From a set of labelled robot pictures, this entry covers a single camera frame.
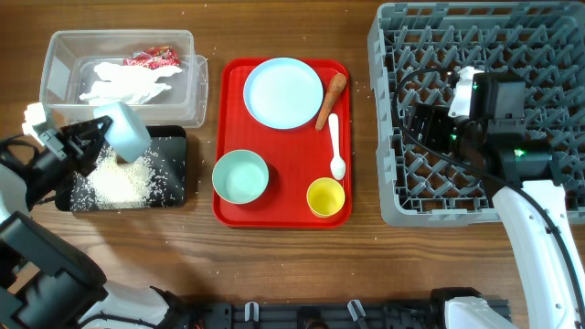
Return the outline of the green bowl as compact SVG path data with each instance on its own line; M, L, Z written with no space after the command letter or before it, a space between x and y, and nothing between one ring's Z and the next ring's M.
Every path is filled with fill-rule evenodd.
M222 155L212 171L216 193L230 204L243 205L259 198L269 183L269 168L256 153L239 149Z

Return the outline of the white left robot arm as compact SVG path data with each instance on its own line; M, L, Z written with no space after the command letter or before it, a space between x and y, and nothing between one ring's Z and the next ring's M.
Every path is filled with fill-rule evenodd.
M7 328L190 328L169 291L106 279L85 253L32 219L32 208L67 178L87 175L116 120L103 115L47 129L48 147L24 164L1 143L1 324Z

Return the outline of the yellow cup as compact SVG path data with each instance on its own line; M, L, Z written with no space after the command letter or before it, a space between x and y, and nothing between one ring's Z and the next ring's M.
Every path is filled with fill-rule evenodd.
M319 218L337 214L345 204L346 193L342 185L330 177L314 180L307 188L307 205Z

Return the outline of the light blue bowl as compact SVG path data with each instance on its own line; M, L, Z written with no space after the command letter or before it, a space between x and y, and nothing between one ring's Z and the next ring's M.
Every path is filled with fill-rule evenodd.
M126 103L102 105L93 110L93 116L112 119L105 139L125 162L136 161L150 147L151 136L144 122Z

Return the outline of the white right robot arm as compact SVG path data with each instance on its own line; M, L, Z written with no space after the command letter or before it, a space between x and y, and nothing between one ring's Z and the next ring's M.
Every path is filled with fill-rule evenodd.
M570 231L562 170L548 141L527 137L525 81L446 69L450 106L417 104L399 128L416 145L484 180L513 247L535 328L584 325L584 269Z

